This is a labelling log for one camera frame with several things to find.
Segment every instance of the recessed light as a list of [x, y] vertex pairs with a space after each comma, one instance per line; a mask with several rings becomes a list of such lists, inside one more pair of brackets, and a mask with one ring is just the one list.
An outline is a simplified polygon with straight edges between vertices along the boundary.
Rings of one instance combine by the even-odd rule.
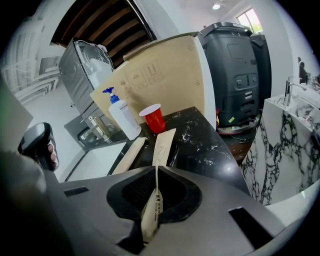
[[220, 8], [220, 4], [215, 4], [214, 6], [212, 6], [212, 9], [214, 10], [218, 10]]

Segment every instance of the yellow green sticker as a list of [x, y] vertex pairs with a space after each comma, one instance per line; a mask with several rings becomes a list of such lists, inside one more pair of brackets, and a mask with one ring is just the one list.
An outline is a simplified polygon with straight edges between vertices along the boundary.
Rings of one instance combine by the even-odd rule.
[[234, 118], [234, 117], [231, 117], [231, 118], [229, 119], [229, 123], [231, 124], [234, 120], [235, 120], [235, 118]]

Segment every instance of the cardboard box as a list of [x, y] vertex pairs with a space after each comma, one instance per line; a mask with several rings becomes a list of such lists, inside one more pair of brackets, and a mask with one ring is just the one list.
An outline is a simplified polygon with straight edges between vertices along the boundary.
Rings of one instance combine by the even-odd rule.
[[124, 56], [126, 60], [90, 96], [111, 120], [110, 96], [125, 100], [139, 123], [139, 112], [160, 103], [164, 116], [196, 107], [205, 112], [204, 83], [194, 33], [182, 34], [144, 45]]

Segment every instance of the bottle label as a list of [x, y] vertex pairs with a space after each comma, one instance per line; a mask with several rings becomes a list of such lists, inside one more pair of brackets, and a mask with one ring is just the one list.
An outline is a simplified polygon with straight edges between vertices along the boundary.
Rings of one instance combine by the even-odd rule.
[[120, 107], [120, 110], [122, 111], [123, 115], [125, 116], [125, 119], [128, 120], [128, 122], [134, 127], [134, 129], [139, 130], [139, 124], [137, 120], [133, 117], [133, 115], [130, 112], [130, 109], [128, 107], [128, 104], [124, 104]]

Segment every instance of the red plastic cup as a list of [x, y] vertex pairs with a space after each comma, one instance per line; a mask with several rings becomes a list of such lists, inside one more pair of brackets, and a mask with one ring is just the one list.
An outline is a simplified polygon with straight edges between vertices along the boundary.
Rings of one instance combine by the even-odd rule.
[[146, 124], [155, 134], [160, 134], [166, 129], [166, 124], [162, 116], [160, 107], [160, 104], [154, 104], [148, 106], [139, 113], [139, 116], [145, 118]]

